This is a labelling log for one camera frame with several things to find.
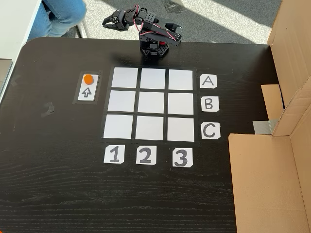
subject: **cardboard flap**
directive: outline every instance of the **cardboard flap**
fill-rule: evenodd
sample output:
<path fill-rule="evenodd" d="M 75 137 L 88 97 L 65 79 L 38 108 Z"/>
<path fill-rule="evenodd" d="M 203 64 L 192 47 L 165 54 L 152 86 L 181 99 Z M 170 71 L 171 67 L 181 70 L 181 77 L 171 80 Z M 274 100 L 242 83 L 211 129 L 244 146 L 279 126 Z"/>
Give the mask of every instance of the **cardboard flap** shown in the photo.
<path fill-rule="evenodd" d="M 308 78 L 302 89 L 298 89 L 286 106 L 272 136 L 289 136 L 311 104 L 311 78 Z"/>
<path fill-rule="evenodd" d="M 311 75 L 310 0 L 283 0 L 269 44 L 285 106 Z"/>
<path fill-rule="evenodd" d="M 238 233 L 310 233 L 290 137 L 231 134 Z"/>
<path fill-rule="evenodd" d="M 261 85 L 269 120 L 279 119 L 283 112 L 280 87 L 277 84 Z"/>
<path fill-rule="evenodd" d="M 311 105 L 291 135 L 301 193 L 311 227 Z"/>

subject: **orange ball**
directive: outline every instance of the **orange ball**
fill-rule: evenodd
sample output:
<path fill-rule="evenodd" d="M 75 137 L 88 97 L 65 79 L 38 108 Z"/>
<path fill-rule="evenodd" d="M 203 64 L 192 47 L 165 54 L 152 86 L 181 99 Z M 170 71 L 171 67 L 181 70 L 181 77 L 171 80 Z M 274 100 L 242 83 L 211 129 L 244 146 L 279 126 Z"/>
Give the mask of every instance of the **orange ball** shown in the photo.
<path fill-rule="evenodd" d="M 87 85 L 91 85 L 91 84 L 93 84 L 93 82 L 94 82 L 93 76 L 90 75 L 90 74 L 86 74 L 86 75 L 83 77 L 83 80 L 84 80 L 84 82 L 85 82 Z"/>

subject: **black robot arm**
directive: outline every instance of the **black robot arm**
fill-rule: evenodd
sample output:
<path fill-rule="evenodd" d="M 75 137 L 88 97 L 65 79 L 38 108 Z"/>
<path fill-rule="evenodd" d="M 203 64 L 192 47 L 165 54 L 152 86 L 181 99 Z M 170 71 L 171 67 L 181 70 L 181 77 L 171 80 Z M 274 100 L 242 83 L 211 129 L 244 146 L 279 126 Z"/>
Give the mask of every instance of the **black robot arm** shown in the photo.
<path fill-rule="evenodd" d="M 168 51 L 168 44 L 178 46 L 181 42 L 181 24 L 157 17 L 146 8 L 139 9 L 139 5 L 126 11 L 116 10 L 103 21 L 103 27 L 120 32 L 127 31 L 133 25 L 138 30 L 140 50 L 145 57 L 162 57 Z"/>

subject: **white paper square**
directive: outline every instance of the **white paper square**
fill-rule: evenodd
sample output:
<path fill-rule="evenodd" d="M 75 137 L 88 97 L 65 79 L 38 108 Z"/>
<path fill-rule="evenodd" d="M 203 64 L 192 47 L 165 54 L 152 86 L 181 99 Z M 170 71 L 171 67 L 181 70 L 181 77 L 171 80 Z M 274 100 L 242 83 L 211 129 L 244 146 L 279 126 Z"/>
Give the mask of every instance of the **white paper square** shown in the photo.
<path fill-rule="evenodd" d="M 164 113 L 164 93 L 141 91 L 139 93 L 138 112 Z"/>
<path fill-rule="evenodd" d="M 115 67 L 112 87 L 136 88 L 138 68 Z"/>
<path fill-rule="evenodd" d="M 136 164 L 155 165 L 156 146 L 140 146 L 137 148 Z"/>
<path fill-rule="evenodd" d="M 191 167 L 192 165 L 192 148 L 175 148 L 173 150 L 173 166 Z"/>
<path fill-rule="evenodd" d="M 125 145 L 109 145 L 106 147 L 104 163 L 122 164 L 124 162 Z"/>
<path fill-rule="evenodd" d="M 220 124 L 218 122 L 203 122 L 201 124 L 202 139 L 220 138 Z"/>
<path fill-rule="evenodd" d="M 163 140 L 163 117 L 137 116 L 135 139 Z"/>
<path fill-rule="evenodd" d="M 140 87 L 146 89 L 165 88 L 165 69 L 148 69 L 141 70 Z"/>
<path fill-rule="evenodd" d="M 168 141 L 194 142 L 193 118 L 168 118 Z"/>
<path fill-rule="evenodd" d="M 130 139 L 133 116 L 108 114 L 106 116 L 104 138 Z"/>
<path fill-rule="evenodd" d="M 135 91 L 111 91 L 108 111 L 133 112 Z"/>
<path fill-rule="evenodd" d="M 219 99 L 218 96 L 203 96 L 201 98 L 202 112 L 218 112 Z"/>
<path fill-rule="evenodd" d="M 169 93 L 168 113 L 193 115 L 193 94 Z"/>
<path fill-rule="evenodd" d="M 192 70 L 170 69 L 170 90 L 193 90 Z"/>
<path fill-rule="evenodd" d="M 217 87 L 217 75 L 215 74 L 201 74 L 200 76 L 200 88 L 216 88 Z"/>
<path fill-rule="evenodd" d="M 80 91 L 78 100 L 82 101 L 94 101 L 95 99 L 95 93 L 96 93 L 96 87 L 98 83 L 98 74 L 91 74 L 93 76 L 94 82 L 91 85 L 87 85 L 84 82 L 84 79 L 82 78 Z"/>

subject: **blue jeans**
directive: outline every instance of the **blue jeans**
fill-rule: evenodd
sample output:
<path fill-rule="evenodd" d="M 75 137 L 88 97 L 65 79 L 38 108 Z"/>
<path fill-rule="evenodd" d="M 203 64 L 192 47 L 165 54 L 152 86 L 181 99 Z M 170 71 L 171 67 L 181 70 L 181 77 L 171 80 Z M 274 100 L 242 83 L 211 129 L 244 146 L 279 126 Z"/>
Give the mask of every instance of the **blue jeans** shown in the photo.
<path fill-rule="evenodd" d="M 86 14 L 82 0 L 42 0 L 28 40 L 42 36 L 61 37 Z"/>

